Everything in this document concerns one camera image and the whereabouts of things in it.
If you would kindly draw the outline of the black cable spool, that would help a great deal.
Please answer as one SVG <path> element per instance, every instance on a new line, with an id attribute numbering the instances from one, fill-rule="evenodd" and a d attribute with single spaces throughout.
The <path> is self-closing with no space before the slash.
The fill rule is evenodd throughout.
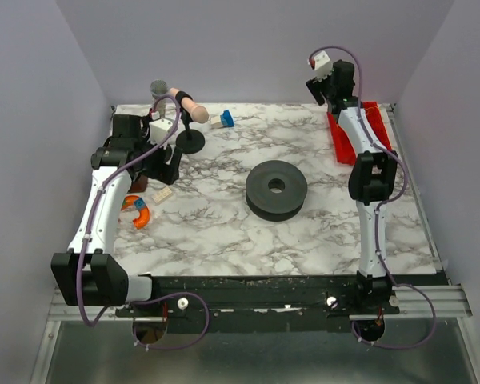
<path id="1" fill-rule="evenodd" d="M 280 160 L 256 165 L 246 179 L 248 207 L 270 222 L 294 217 L 303 207 L 307 191 L 307 180 L 300 169 Z"/>

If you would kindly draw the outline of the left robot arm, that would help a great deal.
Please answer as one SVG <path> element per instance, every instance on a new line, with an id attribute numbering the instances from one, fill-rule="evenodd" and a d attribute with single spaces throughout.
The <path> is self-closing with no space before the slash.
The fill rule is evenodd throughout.
<path id="1" fill-rule="evenodd" d="M 151 298 L 150 277 L 129 275 L 112 253 L 120 209 L 142 177 L 166 185 L 179 176 L 182 152 L 167 145 L 178 124 L 116 114 L 112 134 L 91 156 L 91 190 L 78 230 L 67 251 L 56 253 L 51 270 L 69 306 L 122 306 Z"/>

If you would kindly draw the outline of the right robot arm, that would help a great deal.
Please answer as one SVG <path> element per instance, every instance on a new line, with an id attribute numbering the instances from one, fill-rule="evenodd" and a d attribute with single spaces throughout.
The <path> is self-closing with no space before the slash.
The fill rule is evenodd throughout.
<path id="1" fill-rule="evenodd" d="M 392 284 L 383 267 L 386 252 L 380 242 L 385 239 L 385 208 L 380 203 L 393 193 L 397 162 L 371 127 L 362 102 L 353 95 L 354 64 L 334 62 L 322 50 L 311 57 L 310 66 L 315 77 L 306 82 L 308 90 L 317 104 L 328 106 L 355 154 L 348 191 L 358 209 L 361 233 L 356 294 L 360 302 L 381 302 L 391 295 Z"/>

